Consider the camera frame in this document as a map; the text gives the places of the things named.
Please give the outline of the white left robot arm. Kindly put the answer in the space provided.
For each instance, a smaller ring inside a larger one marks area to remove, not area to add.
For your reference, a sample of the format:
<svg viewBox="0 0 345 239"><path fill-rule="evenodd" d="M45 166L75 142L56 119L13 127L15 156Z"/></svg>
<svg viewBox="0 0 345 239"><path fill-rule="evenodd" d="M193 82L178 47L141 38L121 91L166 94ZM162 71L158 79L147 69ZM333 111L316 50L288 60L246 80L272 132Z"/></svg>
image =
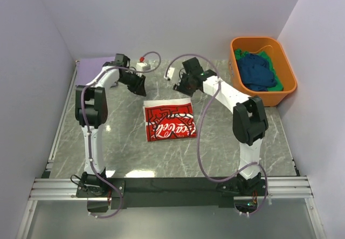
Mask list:
<svg viewBox="0 0 345 239"><path fill-rule="evenodd" d="M80 186L88 185L88 190L96 197L106 194L108 182L102 156L102 133L108 118L107 91L115 84L122 83L139 96L146 96L144 87L150 72L150 64L139 59L134 68L124 54L117 54L113 61L105 62L101 71L86 85L78 85L75 91L75 118L81 126L85 143L85 168Z"/></svg>

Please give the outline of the white t-shirt red print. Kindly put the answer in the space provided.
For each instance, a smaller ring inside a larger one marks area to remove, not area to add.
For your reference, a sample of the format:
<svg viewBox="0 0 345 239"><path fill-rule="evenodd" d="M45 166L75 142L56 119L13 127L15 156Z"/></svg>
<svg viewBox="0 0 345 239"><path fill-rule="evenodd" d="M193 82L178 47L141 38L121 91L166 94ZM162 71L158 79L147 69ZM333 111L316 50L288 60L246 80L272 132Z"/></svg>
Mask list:
<svg viewBox="0 0 345 239"><path fill-rule="evenodd" d="M190 98L146 100L143 113L148 142L197 136Z"/></svg>

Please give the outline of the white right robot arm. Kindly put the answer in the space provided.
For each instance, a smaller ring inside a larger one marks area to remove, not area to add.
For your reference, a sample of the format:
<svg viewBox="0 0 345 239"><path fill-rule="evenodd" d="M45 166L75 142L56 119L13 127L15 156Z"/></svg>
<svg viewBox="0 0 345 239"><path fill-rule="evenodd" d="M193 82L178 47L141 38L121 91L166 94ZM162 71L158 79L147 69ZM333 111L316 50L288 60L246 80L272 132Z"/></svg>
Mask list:
<svg viewBox="0 0 345 239"><path fill-rule="evenodd" d="M242 179L236 183L237 191L249 195L256 188L254 179L267 174L260 164L260 148L268 129L263 101L259 96L251 97L225 82L215 66L203 70L198 60L198 55L190 54L183 62L185 72L182 74L169 64L164 78L174 83L175 91L192 96L199 90L211 97L207 107L217 100L232 113L232 131L240 145L239 169L229 177L215 179L204 170L200 152L197 161L202 174L211 182L227 182L239 175Z"/></svg>

